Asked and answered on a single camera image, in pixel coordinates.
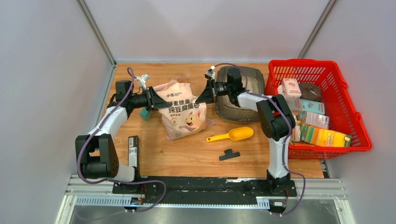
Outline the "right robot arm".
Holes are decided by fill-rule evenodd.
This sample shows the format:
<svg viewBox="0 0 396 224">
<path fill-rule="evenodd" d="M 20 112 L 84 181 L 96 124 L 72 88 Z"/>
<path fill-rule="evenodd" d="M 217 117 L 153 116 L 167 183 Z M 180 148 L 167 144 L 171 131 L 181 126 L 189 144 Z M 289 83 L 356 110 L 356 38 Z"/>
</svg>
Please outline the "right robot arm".
<svg viewBox="0 0 396 224">
<path fill-rule="evenodd" d="M 238 67 L 230 68 L 226 81 L 216 82 L 215 66 L 212 66 L 205 73 L 207 83 L 196 102 L 214 103 L 217 97 L 228 96 L 233 105 L 258 113 L 261 129 L 269 140 L 270 162 L 265 180 L 266 189 L 276 196 L 291 182 L 288 146 L 296 122 L 284 96 L 266 96 L 247 90 L 240 73 Z"/>
</svg>

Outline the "yellow plastic scoop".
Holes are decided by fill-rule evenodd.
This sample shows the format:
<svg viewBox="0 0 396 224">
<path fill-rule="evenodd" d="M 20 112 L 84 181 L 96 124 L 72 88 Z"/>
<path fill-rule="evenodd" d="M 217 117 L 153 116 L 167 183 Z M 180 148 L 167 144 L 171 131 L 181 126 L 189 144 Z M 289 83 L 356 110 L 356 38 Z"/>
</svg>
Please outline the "yellow plastic scoop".
<svg viewBox="0 0 396 224">
<path fill-rule="evenodd" d="M 253 134 L 254 131 L 252 128 L 239 127 L 239 128 L 231 129 L 228 133 L 225 134 L 208 137 L 206 138 L 206 142 L 210 143 L 210 142 L 226 140 L 226 139 L 230 139 L 232 141 L 239 141 L 250 138 L 253 136 Z"/>
</svg>

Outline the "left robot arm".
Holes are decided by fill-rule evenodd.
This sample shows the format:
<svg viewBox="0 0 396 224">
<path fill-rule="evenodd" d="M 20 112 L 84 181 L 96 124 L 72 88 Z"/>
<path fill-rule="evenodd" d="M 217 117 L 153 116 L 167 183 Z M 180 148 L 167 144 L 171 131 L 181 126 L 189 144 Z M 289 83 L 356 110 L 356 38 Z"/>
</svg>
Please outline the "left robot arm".
<svg viewBox="0 0 396 224">
<path fill-rule="evenodd" d="M 135 176 L 135 168 L 121 164 L 117 156 L 113 138 L 134 109 L 163 109 L 170 103 L 149 87 L 142 93 L 133 93 L 133 82 L 117 81 L 116 92 L 111 97 L 105 116 L 86 135 L 75 140 L 77 170 L 81 180 L 88 184 L 104 181 L 124 182 L 132 194 L 141 191 L 143 182 Z"/>
</svg>

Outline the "black bag clip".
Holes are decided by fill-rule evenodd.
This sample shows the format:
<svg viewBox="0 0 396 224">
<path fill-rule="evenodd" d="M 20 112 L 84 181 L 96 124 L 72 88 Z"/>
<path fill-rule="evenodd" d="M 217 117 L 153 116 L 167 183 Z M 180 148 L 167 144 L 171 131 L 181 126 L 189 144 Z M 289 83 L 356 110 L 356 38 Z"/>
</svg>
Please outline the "black bag clip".
<svg viewBox="0 0 396 224">
<path fill-rule="evenodd" d="M 224 154 L 219 156 L 219 161 L 229 160 L 236 157 L 240 157 L 240 152 L 234 152 L 232 149 L 226 149 Z"/>
</svg>

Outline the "pink cat litter bag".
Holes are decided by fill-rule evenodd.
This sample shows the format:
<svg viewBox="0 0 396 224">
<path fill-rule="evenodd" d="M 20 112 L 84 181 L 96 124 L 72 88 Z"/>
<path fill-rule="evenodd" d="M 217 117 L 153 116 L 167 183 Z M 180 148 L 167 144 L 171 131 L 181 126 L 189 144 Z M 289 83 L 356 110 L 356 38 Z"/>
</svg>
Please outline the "pink cat litter bag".
<svg viewBox="0 0 396 224">
<path fill-rule="evenodd" d="M 162 115 L 167 140 L 197 134 L 215 124 L 214 120 L 207 118 L 206 103 L 196 103 L 198 97 L 193 95 L 190 84 L 178 81 L 188 76 L 184 74 L 154 87 L 158 96 L 169 103 L 158 110 Z"/>
</svg>

